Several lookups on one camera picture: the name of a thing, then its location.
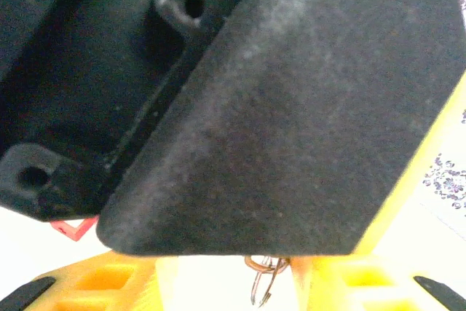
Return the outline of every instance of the screw hole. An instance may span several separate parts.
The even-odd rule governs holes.
[[[199,18],[204,12],[204,0],[185,0],[184,9],[192,18]]]
[[[49,180],[49,174],[45,170],[36,167],[26,168],[18,176],[18,182],[24,189],[40,189]]]

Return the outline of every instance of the black plastic part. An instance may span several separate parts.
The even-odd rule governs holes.
[[[52,221],[99,214],[239,0],[0,1],[0,204]]]
[[[466,299],[446,284],[422,276],[416,276],[414,280],[436,298],[448,311],[466,310]]]
[[[33,280],[13,291],[9,296],[0,301],[1,311],[23,311],[36,301],[45,291],[50,288],[56,279],[43,277]]]
[[[140,255],[350,253],[463,74],[465,45],[458,0],[242,0],[99,238]]]

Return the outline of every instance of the mounting hole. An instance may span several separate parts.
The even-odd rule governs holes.
[[[45,170],[29,167],[20,173],[17,180],[24,189],[40,189],[49,182],[50,176]]]
[[[184,9],[192,18],[199,18],[204,12],[204,0],[185,0]]]

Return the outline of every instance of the black felt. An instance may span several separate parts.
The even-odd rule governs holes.
[[[464,69],[457,0],[242,0],[99,238],[141,255],[349,253]]]

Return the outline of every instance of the key ring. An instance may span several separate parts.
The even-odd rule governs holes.
[[[277,264],[273,265],[271,256],[265,256],[261,264],[255,262],[252,256],[245,256],[245,263],[248,267],[257,271],[253,287],[250,291],[250,302],[252,305],[256,305],[257,288],[259,282],[261,281],[262,275],[264,273],[272,274],[272,279],[270,280],[269,286],[267,287],[267,290],[265,290],[264,296],[262,297],[262,300],[259,302],[258,305],[258,307],[262,307],[265,305],[266,302],[269,301],[270,297],[272,296],[270,294],[270,289],[272,288],[275,278],[279,273],[283,272],[283,270],[286,269],[286,267],[290,264],[290,259],[278,258]]]

